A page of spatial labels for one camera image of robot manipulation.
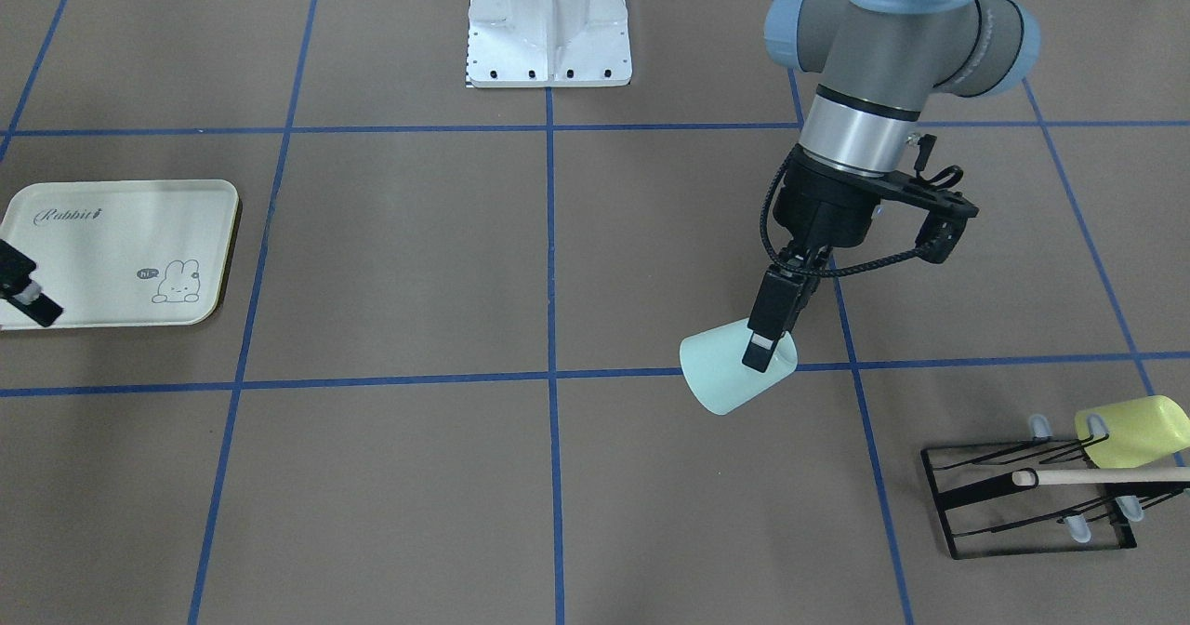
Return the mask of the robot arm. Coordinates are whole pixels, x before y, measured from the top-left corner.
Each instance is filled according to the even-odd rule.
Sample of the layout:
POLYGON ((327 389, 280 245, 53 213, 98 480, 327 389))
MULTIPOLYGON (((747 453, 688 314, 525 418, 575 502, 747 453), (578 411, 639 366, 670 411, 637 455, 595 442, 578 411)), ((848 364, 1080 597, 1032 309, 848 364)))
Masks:
POLYGON ((760 207, 771 263, 741 362, 768 371, 820 279, 948 258, 977 208, 952 165, 923 176, 931 95, 992 96, 1036 64, 1036 19, 1012 0, 774 0, 764 40, 819 74, 809 112, 760 207))

